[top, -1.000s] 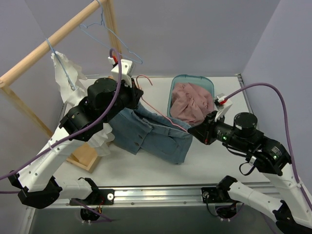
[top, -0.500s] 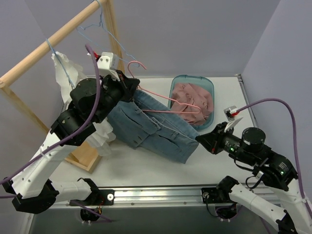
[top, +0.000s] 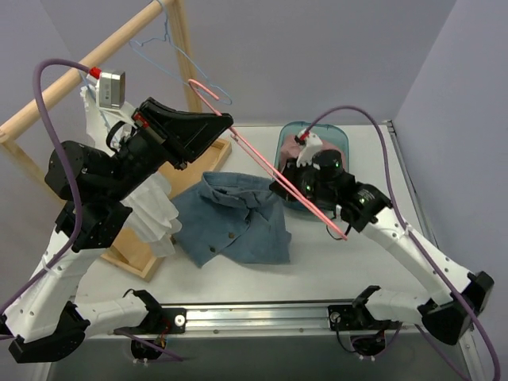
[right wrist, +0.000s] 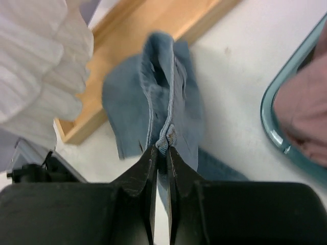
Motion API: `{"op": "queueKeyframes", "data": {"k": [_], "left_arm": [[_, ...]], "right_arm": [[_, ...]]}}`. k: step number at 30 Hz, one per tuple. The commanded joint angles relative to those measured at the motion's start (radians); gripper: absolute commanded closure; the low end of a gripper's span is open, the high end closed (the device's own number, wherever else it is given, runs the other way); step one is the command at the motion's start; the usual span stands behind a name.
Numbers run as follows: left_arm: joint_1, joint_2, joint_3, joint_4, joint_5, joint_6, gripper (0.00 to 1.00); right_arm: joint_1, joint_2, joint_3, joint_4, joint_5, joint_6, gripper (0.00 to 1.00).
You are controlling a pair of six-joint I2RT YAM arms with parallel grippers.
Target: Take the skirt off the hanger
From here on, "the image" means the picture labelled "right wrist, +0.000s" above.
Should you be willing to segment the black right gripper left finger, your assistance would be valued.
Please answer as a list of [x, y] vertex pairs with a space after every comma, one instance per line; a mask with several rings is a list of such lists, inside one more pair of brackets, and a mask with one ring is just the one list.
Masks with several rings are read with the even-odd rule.
[[158, 149], [110, 183], [12, 183], [1, 244], [153, 244]]

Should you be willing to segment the blue denim skirt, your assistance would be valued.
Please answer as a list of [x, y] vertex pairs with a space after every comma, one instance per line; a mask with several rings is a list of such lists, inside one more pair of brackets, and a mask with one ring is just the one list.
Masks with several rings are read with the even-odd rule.
[[188, 44], [169, 34], [150, 34], [141, 53], [127, 58], [104, 79], [102, 106], [120, 159], [150, 146], [160, 152], [157, 186], [168, 206], [166, 152], [173, 146], [193, 170], [214, 181], [246, 177], [199, 147], [204, 134], [202, 100]]

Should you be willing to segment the pink ruffled skirt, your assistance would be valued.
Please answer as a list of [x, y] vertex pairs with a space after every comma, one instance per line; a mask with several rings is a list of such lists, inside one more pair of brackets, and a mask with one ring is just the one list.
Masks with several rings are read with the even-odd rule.
[[326, 167], [326, 28], [312, 62], [281, 86], [273, 107], [291, 143]]

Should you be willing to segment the white ruffled skirt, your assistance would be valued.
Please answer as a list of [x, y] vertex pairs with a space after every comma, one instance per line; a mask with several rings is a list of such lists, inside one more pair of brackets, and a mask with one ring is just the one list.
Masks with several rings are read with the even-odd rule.
[[1, 128], [47, 149], [56, 118], [74, 120], [94, 37], [82, 1], [1, 1]]

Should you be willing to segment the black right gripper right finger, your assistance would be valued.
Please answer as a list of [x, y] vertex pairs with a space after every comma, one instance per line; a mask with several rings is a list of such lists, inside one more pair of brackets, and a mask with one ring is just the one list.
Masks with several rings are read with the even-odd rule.
[[170, 244], [326, 244], [326, 210], [308, 185], [208, 181], [167, 153]]

